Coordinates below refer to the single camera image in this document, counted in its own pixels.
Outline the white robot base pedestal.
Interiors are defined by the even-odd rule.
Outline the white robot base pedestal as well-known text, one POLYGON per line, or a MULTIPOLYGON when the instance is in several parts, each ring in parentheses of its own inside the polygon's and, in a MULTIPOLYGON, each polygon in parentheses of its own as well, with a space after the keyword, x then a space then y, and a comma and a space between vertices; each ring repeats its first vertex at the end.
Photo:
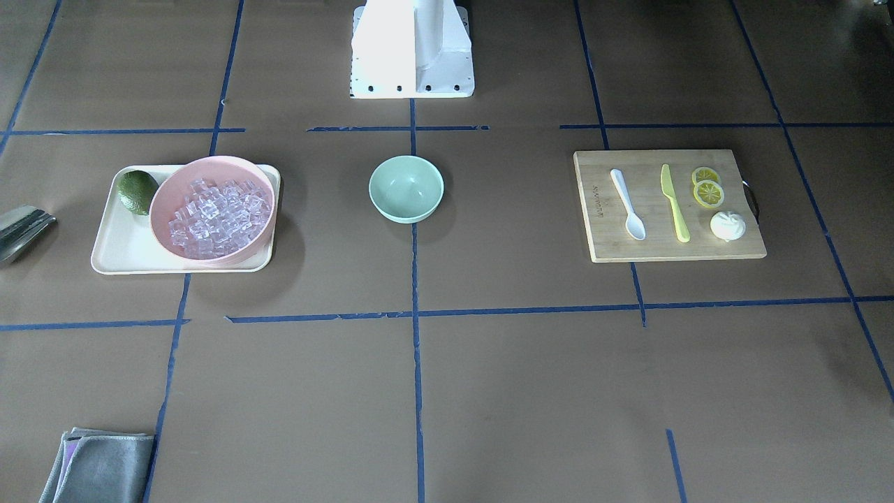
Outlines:
POLYGON ((349 96, 462 99, 476 81, 466 7, 367 1, 353 12, 349 96))

